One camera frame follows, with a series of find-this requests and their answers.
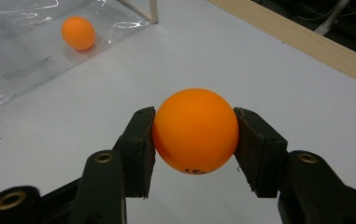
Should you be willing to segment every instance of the table surface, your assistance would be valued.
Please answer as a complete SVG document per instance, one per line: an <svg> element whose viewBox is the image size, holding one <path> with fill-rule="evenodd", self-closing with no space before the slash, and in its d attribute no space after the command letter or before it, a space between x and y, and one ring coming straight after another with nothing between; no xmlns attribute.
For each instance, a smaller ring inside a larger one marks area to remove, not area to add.
<svg viewBox="0 0 356 224"><path fill-rule="evenodd" d="M257 112L289 151L319 154L356 188L356 80L205 0L158 5L158 24L0 108L0 191L43 195L80 177L136 110L192 87ZM150 197L127 199L129 223L281 223L277 200L257 199L234 157L208 175L156 159Z"/></svg>

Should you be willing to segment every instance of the orange ball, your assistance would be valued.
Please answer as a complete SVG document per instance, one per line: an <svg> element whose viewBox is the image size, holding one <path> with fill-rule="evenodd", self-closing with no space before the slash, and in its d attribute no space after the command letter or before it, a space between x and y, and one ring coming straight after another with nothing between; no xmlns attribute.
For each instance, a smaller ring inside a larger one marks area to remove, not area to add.
<svg viewBox="0 0 356 224"><path fill-rule="evenodd" d="M161 158L185 174L215 171L235 152L239 128L234 110L213 91L179 91L160 106L152 128Z"/></svg>
<svg viewBox="0 0 356 224"><path fill-rule="evenodd" d="M82 17L69 17L62 24L62 38L73 49L88 49L95 42L93 25Z"/></svg>

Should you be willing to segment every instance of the transparent plastic sheet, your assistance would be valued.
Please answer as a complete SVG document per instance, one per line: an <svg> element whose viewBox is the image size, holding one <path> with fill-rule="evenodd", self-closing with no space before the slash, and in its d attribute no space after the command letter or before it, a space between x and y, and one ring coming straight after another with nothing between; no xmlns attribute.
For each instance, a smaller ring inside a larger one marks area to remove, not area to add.
<svg viewBox="0 0 356 224"><path fill-rule="evenodd" d="M90 49L63 41L71 16L93 25ZM0 0L0 106L157 20L156 0Z"/></svg>

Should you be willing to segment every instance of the dark floor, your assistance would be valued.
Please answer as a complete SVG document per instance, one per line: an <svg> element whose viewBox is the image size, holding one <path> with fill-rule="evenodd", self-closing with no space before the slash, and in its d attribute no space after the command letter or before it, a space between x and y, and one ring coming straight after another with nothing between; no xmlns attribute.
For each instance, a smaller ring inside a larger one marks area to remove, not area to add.
<svg viewBox="0 0 356 224"><path fill-rule="evenodd" d="M321 25L338 0L253 0L310 30ZM356 51L356 0L351 0L325 37Z"/></svg>

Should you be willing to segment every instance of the ping pong ball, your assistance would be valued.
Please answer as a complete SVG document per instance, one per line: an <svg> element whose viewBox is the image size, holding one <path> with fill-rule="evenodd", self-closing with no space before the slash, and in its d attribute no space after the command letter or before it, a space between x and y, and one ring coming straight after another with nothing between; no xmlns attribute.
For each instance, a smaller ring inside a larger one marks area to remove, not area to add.
<svg viewBox="0 0 356 224"><path fill-rule="evenodd" d="M95 42L93 25L82 17L69 17L62 24L62 38L73 49L88 49Z"/></svg>
<svg viewBox="0 0 356 224"><path fill-rule="evenodd" d="M234 110L221 96L209 90L187 89L161 104L152 136L169 166L185 174L202 175L231 158L239 128Z"/></svg>

